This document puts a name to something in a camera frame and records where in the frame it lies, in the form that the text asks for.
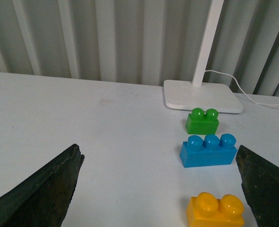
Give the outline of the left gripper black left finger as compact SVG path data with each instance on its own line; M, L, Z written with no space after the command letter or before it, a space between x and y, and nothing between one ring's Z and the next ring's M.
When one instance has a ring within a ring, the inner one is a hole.
M0 197L0 227L60 227L85 157L71 145Z

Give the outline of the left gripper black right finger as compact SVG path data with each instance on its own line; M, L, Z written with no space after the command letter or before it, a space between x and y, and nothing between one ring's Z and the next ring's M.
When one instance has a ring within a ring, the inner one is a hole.
M242 189L259 227L279 227L279 167L241 145L236 154Z

